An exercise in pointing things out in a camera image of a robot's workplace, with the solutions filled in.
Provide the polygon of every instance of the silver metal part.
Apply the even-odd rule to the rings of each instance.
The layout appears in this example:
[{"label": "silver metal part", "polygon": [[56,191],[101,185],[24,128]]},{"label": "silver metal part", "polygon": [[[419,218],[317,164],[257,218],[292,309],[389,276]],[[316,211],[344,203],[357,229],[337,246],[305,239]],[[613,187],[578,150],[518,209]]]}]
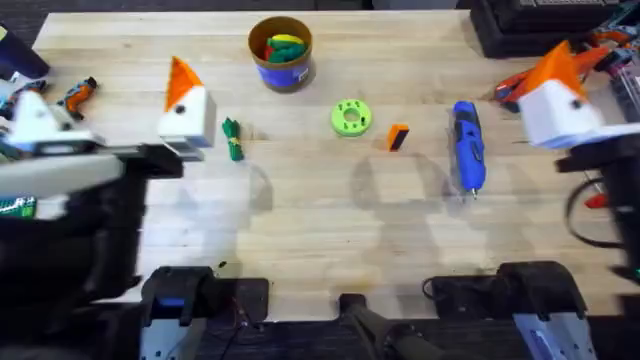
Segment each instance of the silver metal part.
[{"label": "silver metal part", "polygon": [[536,314],[513,314],[534,360],[596,360],[589,324],[576,313],[552,313],[549,321]]}]

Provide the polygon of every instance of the green object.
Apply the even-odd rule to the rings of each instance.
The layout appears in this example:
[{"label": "green object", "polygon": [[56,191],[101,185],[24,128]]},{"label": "green object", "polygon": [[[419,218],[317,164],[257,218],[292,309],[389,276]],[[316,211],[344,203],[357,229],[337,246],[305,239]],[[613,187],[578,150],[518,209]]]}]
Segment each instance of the green object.
[{"label": "green object", "polygon": [[0,199],[0,216],[18,216],[31,219],[36,215],[37,200],[34,197]]},{"label": "green object", "polygon": [[224,123],[222,123],[222,130],[227,136],[231,160],[240,161],[244,159],[242,147],[240,146],[240,124],[235,120],[227,118]]},{"label": "green object", "polygon": [[275,64],[293,61],[304,55],[307,47],[304,44],[298,44],[291,41],[280,41],[267,39],[267,45],[273,48],[273,52],[269,55],[267,61]]},{"label": "green object", "polygon": [[304,55],[306,50],[307,49],[304,45],[293,43],[293,45],[287,48],[274,50],[271,55],[269,55],[269,62],[279,64],[293,61]]},{"label": "green object", "polygon": [[357,99],[342,100],[331,111],[331,125],[342,136],[360,136],[372,122],[369,106]]}]

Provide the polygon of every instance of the black cable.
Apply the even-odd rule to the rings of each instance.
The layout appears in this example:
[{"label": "black cable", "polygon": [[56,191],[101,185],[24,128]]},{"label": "black cable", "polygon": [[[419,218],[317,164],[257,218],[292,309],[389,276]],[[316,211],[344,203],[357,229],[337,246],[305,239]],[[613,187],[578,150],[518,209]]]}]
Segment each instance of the black cable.
[{"label": "black cable", "polygon": [[233,344],[233,340],[236,338],[236,336],[238,336],[238,333],[240,332],[240,329],[242,329],[242,327],[237,327],[236,331],[233,333],[233,336],[231,336],[229,338],[229,341],[227,341],[227,345],[224,347],[224,351],[222,352],[222,355],[220,355],[220,360],[224,360],[224,357],[227,355],[227,352],[229,351],[229,348],[231,347],[231,344]]},{"label": "black cable", "polygon": [[[227,342],[229,341],[231,338],[223,338],[221,335],[221,333],[213,333],[210,331],[207,331],[207,335],[209,335],[211,338],[213,338],[214,340],[220,341],[220,342]],[[255,345],[262,345],[262,344],[266,344],[268,342],[273,341],[273,339],[270,339],[269,337],[265,338],[265,339],[260,339],[260,340],[255,340],[255,341],[240,341],[239,339],[240,334],[238,334],[238,336],[236,336],[235,341],[233,341],[234,345],[238,345],[238,346],[255,346]]]},{"label": "black cable", "polygon": [[176,351],[178,350],[182,345],[184,345],[183,343],[187,340],[187,334],[184,334],[184,336],[175,343],[175,345],[173,345],[173,347],[171,348],[171,350],[169,350],[169,352],[167,353],[167,355],[165,355],[164,360],[169,360],[169,357]]},{"label": "black cable", "polygon": [[583,182],[582,184],[580,184],[575,189],[573,189],[573,191],[569,195],[569,198],[567,199],[567,202],[566,202],[566,205],[565,205],[565,208],[564,208],[564,221],[565,221],[565,224],[567,226],[567,229],[569,230],[569,233],[571,233],[571,235],[575,236],[578,240],[582,241],[583,243],[585,243],[587,245],[591,245],[591,246],[594,246],[594,247],[597,247],[597,248],[601,248],[601,249],[621,249],[622,248],[622,244],[620,244],[620,243],[593,240],[593,239],[589,239],[589,238],[581,235],[580,233],[578,233],[576,231],[576,229],[573,227],[573,223],[571,222],[571,214],[573,214],[573,208],[575,207],[575,204],[576,204],[576,202],[578,200],[578,197],[586,189],[594,186],[595,184],[600,184],[602,182],[603,182],[602,177],[599,177],[599,178],[596,178],[596,179],[590,179],[590,180],[587,180],[587,181]]}]

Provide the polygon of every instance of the green toy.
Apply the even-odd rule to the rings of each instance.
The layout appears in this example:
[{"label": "green toy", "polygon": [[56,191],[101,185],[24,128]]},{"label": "green toy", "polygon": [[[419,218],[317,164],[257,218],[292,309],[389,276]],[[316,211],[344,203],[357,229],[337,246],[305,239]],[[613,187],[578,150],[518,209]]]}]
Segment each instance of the green toy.
[{"label": "green toy", "polygon": [[240,146],[240,124],[235,120],[227,118],[224,123],[222,123],[222,130],[227,136],[227,140],[229,142],[229,154],[231,155],[231,160],[240,161],[244,159],[242,147]]},{"label": "green toy", "polygon": [[304,55],[307,47],[304,44],[298,44],[291,41],[267,39],[267,46],[273,49],[267,61],[271,63],[285,63],[293,61]]},{"label": "green toy", "polygon": [[[357,120],[347,119],[346,115]],[[340,101],[331,112],[331,125],[342,136],[360,136],[369,129],[373,117],[369,106],[357,99]]]}]

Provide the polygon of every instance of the orange block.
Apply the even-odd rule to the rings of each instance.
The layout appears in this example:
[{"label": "orange block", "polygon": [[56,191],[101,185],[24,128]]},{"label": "orange block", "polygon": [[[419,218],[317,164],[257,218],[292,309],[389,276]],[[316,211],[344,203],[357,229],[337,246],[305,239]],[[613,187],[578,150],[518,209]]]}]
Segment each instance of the orange block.
[{"label": "orange block", "polygon": [[391,129],[389,129],[389,135],[387,135],[387,149],[389,149],[389,151],[398,151],[408,133],[408,125],[393,124]]},{"label": "orange block", "polygon": [[187,91],[198,85],[202,85],[202,81],[200,81],[198,75],[191,70],[189,65],[175,56],[172,57],[164,111],[169,111],[173,105],[182,99]]}]

